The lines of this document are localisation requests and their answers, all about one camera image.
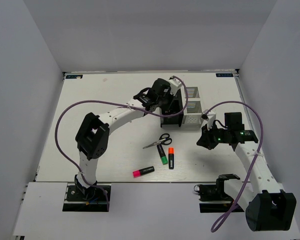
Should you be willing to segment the black handled scissors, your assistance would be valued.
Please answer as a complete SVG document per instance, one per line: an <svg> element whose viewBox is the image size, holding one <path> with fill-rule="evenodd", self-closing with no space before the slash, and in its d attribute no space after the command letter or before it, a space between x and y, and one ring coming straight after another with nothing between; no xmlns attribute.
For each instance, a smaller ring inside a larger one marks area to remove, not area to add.
<svg viewBox="0 0 300 240"><path fill-rule="evenodd" d="M147 146L144 146L143 149L147 149L153 146L157 146L157 145L164 145L164 146L168 146L172 143L172 138L170 137L169 133L163 133L159 139Z"/></svg>

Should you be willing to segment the green highlighter marker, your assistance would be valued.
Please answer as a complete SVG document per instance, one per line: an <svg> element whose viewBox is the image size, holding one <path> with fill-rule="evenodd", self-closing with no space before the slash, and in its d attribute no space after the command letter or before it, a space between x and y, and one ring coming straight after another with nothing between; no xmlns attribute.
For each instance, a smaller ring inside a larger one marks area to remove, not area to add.
<svg viewBox="0 0 300 240"><path fill-rule="evenodd" d="M163 149L163 146L161 144L158 144L156 147L157 147L159 157L160 157L160 160L161 160L162 164L163 165L168 164L168 159L167 159L167 156L166 156L165 151Z"/></svg>

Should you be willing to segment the orange highlighter marker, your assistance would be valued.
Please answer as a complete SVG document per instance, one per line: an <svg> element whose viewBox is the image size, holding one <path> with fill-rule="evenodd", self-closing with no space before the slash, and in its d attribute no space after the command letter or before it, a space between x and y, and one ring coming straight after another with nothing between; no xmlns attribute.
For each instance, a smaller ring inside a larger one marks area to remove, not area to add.
<svg viewBox="0 0 300 240"><path fill-rule="evenodd" d="M175 168L175 151L173 147L168 148L168 168L170 170Z"/></svg>

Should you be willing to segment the pink highlighter marker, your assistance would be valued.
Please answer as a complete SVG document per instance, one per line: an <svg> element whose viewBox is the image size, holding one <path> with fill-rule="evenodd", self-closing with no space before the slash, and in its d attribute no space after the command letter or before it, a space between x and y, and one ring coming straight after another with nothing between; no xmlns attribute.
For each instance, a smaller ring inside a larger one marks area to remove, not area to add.
<svg viewBox="0 0 300 240"><path fill-rule="evenodd" d="M149 167L146 167L146 168L142 168L142 169L133 171L132 175L133 175L134 178L138 178L138 177L147 175L149 173L153 173L154 171L155 171L154 166L149 166Z"/></svg>

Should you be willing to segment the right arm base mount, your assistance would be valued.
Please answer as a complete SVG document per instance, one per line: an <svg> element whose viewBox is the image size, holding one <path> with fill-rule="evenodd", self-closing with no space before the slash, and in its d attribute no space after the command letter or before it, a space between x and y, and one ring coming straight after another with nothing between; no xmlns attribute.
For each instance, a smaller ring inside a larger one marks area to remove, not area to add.
<svg viewBox="0 0 300 240"><path fill-rule="evenodd" d="M236 174L219 175L214 184L196 184L193 191L199 196L200 213L225 213L234 199L224 191L224 183L228 180L240 180Z"/></svg>

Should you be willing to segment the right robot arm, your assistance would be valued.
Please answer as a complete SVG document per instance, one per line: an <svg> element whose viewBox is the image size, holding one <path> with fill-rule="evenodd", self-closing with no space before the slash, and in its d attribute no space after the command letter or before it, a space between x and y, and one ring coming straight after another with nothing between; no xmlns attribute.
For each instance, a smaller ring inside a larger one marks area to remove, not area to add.
<svg viewBox="0 0 300 240"><path fill-rule="evenodd" d="M224 128L218 128L214 112L205 111L206 124L201 128L197 145L208 150L219 144L232 147L240 159L251 186L243 183L236 174L221 174L212 186L200 185L197 193L201 201L230 201L231 209L245 212L248 227L253 232L288 231L291 227L297 200L287 193L273 177L265 158L258 152L258 138L246 130L241 112L224 115Z"/></svg>

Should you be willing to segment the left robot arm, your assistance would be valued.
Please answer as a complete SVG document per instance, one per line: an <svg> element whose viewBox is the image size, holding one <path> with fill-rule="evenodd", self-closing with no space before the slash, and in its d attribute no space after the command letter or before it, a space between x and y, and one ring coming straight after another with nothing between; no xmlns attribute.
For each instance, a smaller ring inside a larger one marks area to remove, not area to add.
<svg viewBox="0 0 300 240"><path fill-rule="evenodd" d="M95 196L98 159L106 152L109 136L123 125L142 118L157 108L167 110L182 83L170 78L158 78L148 90L143 89L127 102L127 107L118 107L107 113L88 113L81 123L75 140L79 151L80 171L75 176L78 193L89 200Z"/></svg>

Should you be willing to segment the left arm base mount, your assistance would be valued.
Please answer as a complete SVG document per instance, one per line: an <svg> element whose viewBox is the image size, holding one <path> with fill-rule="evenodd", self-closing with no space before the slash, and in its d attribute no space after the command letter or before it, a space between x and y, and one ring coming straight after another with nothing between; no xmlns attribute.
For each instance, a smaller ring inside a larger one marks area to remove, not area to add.
<svg viewBox="0 0 300 240"><path fill-rule="evenodd" d="M63 212L106 213L107 201L101 189L94 188L85 196L75 185L68 185L65 192Z"/></svg>

